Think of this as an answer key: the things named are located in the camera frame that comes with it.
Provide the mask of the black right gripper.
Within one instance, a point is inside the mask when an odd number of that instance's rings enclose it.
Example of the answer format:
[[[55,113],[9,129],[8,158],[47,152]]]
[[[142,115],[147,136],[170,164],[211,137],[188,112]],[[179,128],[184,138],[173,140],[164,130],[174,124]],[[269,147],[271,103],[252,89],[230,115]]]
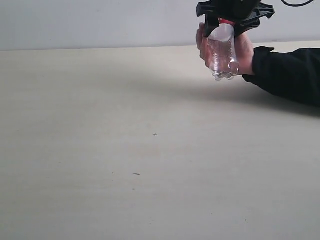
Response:
[[[209,0],[199,2],[196,6],[198,17],[205,15],[203,36],[208,38],[220,26],[220,19],[236,23],[234,37],[260,26],[259,18],[270,19],[275,14],[274,7],[260,0]]]

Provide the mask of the black sleeved forearm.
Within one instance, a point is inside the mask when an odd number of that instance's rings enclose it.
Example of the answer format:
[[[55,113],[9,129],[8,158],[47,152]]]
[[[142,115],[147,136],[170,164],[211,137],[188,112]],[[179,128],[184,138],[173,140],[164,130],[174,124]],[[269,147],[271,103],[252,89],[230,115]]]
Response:
[[[320,49],[273,50],[265,46],[254,49],[253,75],[243,75],[244,80],[276,97],[319,107]]]

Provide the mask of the open bare human hand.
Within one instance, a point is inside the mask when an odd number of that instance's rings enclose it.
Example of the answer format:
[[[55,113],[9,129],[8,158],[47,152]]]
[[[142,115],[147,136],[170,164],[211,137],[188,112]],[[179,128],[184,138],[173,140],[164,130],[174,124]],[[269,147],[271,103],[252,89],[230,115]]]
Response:
[[[200,58],[204,60],[207,68],[211,65],[211,57],[213,50],[208,44],[208,39],[204,37],[204,23],[199,24],[199,29],[196,32],[196,44],[200,51]],[[254,56],[254,46],[246,33],[239,35],[235,39],[235,54],[239,64],[240,75],[254,75],[252,68],[252,60]]]

